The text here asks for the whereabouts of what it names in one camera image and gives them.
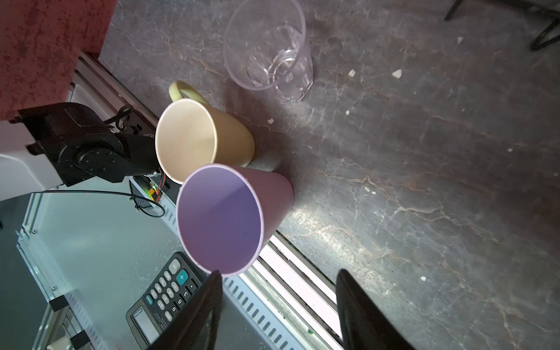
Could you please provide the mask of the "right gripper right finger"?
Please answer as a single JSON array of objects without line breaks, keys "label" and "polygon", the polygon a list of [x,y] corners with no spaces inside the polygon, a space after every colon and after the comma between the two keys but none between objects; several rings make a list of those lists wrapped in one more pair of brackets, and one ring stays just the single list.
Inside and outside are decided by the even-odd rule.
[{"label": "right gripper right finger", "polygon": [[412,349],[345,269],[338,272],[335,294],[345,349]]}]

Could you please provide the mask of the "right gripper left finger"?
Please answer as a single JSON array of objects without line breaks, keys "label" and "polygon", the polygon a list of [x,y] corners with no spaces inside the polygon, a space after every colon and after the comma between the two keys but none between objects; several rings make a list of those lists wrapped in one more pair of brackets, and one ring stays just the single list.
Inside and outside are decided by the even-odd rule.
[{"label": "right gripper left finger", "polygon": [[223,308],[223,278],[213,271],[150,349],[213,349]]}]

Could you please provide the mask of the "lilac plastic cup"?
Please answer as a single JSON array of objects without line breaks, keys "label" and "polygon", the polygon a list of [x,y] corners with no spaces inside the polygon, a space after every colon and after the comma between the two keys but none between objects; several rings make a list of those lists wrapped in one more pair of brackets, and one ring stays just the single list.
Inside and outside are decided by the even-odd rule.
[{"label": "lilac plastic cup", "polygon": [[182,184],[176,218],[188,257],[205,273],[224,277],[245,272],[256,261],[294,204],[283,175],[209,164]]}]

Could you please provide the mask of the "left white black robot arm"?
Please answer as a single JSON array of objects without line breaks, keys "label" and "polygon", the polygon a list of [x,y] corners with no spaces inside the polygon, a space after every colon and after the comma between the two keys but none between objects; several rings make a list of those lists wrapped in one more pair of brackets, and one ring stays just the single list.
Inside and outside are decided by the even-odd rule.
[{"label": "left white black robot arm", "polygon": [[153,137],[140,129],[112,129],[135,113],[125,105],[102,120],[89,106],[64,102],[21,109],[1,121],[1,199],[93,177],[119,183],[127,176],[158,173]]}]

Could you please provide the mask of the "black calculator remote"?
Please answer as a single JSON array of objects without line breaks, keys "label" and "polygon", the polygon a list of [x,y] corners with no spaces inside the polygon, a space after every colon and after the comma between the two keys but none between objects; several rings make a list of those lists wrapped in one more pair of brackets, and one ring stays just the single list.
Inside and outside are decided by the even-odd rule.
[{"label": "black calculator remote", "polygon": [[188,305],[206,275],[184,252],[175,252],[127,311],[126,321],[141,349],[147,349]]}]

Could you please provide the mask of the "cream light green mug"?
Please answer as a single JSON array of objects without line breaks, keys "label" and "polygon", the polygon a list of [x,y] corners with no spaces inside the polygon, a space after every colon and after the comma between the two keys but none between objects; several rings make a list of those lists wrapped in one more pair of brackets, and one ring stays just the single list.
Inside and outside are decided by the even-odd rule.
[{"label": "cream light green mug", "polygon": [[255,155],[255,140],[235,117],[211,106],[182,80],[169,87],[172,103],[160,116],[155,151],[166,176],[182,184],[207,164],[247,166]]}]

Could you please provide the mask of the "clear glass cup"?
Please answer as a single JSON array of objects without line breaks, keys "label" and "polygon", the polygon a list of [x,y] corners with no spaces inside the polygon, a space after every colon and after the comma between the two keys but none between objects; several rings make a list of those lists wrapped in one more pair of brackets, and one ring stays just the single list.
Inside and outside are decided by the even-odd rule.
[{"label": "clear glass cup", "polygon": [[228,73],[247,90],[297,102],[314,83],[298,1],[243,1],[227,25],[223,49]]}]

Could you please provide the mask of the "aluminium rail frame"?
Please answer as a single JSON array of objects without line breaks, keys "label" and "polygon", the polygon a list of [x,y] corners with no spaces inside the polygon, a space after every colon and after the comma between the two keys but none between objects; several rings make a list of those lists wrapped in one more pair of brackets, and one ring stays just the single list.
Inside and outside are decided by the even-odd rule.
[{"label": "aluminium rail frame", "polygon": [[[205,276],[179,240],[178,189],[92,178],[30,197],[17,247],[48,302],[35,349],[143,349],[192,300]],[[222,306],[218,349],[341,348],[332,283],[279,234],[224,278]]]}]

